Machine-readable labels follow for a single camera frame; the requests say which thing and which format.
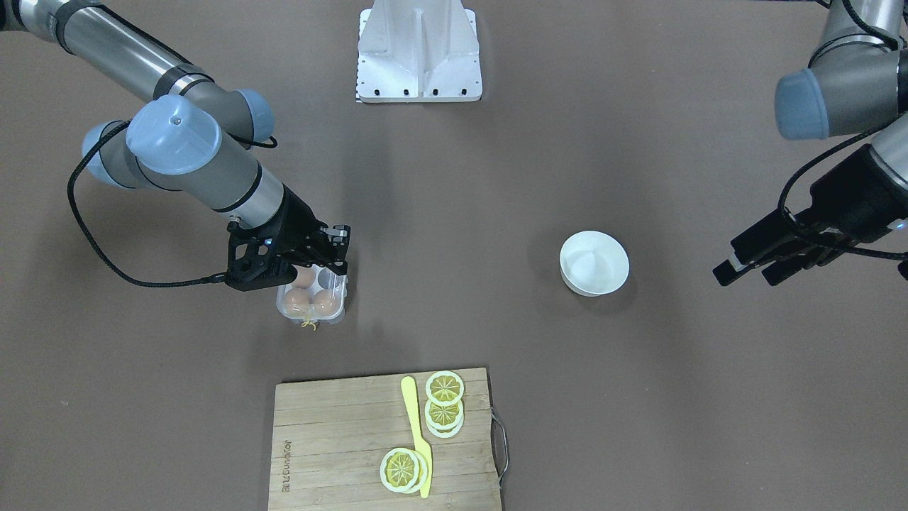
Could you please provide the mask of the lemon slice toy top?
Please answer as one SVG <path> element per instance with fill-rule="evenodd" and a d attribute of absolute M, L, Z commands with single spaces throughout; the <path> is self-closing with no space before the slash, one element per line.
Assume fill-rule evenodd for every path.
<path fill-rule="evenodd" d="M 437 371 L 425 382 L 427 398 L 435 405 L 453 405 L 461 401 L 466 385 L 457 373 L 450 370 Z"/>

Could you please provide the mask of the yellow plastic knife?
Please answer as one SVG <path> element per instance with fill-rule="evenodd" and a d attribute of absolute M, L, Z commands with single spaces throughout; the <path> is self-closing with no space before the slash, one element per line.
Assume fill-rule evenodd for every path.
<path fill-rule="evenodd" d="M 422 455 L 427 463 L 427 478 L 425 483 L 419 488 L 419 497 L 427 499 L 429 497 L 429 492 L 431 491 L 433 478 L 433 455 L 431 446 L 429 446 L 428 441 L 424 439 L 422 433 L 421 408 L 419 408 L 417 383 L 411 375 L 405 375 L 404 378 L 400 380 L 400 391 L 402 392 L 406 415 L 408 415 L 409 426 L 411 427 L 413 446 L 416 452 L 419 453 L 419 455 Z"/>

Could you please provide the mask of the lemon slice toy bottom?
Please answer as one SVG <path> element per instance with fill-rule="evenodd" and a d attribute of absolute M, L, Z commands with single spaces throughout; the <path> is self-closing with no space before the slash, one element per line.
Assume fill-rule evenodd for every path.
<path fill-rule="evenodd" d="M 384 488 L 390 492 L 418 493 L 428 482 L 428 461 L 418 451 L 397 447 L 383 456 L 379 474 Z"/>

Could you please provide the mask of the clear plastic egg carton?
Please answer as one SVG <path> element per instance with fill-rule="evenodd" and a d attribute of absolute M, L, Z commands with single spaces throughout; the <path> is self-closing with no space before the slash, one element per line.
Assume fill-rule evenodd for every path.
<path fill-rule="evenodd" d="M 347 297 L 349 278 L 347 278 L 347 276 L 335 275 L 330 270 L 320 268 L 320 266 L 312 266 L 312 268 L 317 272 L 317 278 L 316 282 L 307 289 L 311 295 L 311 310 L 309 310 L 309 313 L 301 317 L 289 317 L 288 314 L 283 311 L 281 300 L 286 291 L 292 287 L 292 282 L 277 288 L 275 299 L 276 308 L 283 317 L 288 318 L 288 320 L 291 320 L 296 324 L 305 324 L 306 326 L 309 324 L 318 326 L 318 324 L 321 323 L 336 324 L 340 322 L 340 320 L 343 320 L 345 316 L 345 299 Z M 321 289 L 334 289 L 343 298 L 343 304 L 341 305 L 340 310 L 338 310 L 338 313 L 333 317 L 319 317 L 315 314 L 314 307 L 312 307 L 312 301 L 314 301 L 314 295 L 318 291 L 321 291 Z"/>

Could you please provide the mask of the brown egg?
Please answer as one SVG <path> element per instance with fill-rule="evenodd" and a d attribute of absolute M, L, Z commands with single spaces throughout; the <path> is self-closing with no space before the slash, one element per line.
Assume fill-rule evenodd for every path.
<path fill-rule="evenodd" d="M 297 271 L 291 286 L 298 289 L 309 289 L 317 278 L 317 272 L 311 266 L 294 266 Z"/>
<path fill-rule="evenodd" d="M 307 289 L 291 287 L 281 300 L 283 311 L 289 317 L 301 317 L 311 310 L 311 295 Z"/>
<path fill-rule="evenodd" d="M 312 307 L 319 317 L 333 317 L 343 304 L 343 298 L 334 289 L 321 289 L 314 295 Z"/>

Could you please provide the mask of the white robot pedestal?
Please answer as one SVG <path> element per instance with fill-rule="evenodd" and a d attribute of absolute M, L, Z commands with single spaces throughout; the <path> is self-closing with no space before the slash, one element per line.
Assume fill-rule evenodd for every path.
<path fill-rule="evenodd" d="M 358 29 L 360 103 L 481 100 L 477 17 L 462 2 L 376 1 Z"/>

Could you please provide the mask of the bamboo cutting board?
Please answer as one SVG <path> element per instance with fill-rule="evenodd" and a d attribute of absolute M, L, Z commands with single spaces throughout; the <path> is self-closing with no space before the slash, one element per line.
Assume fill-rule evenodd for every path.
<path fill-rule="evenodd" d="M 465 423 L 451 439 L 425 433 L 433 452 L 427 498 L 380 480 L 390 449 L 413 447 L 402 374 L 284 383 L 275 388 L 270 510 L 500 510 L 502 489 L 489 375 L 461 368 Z"/>

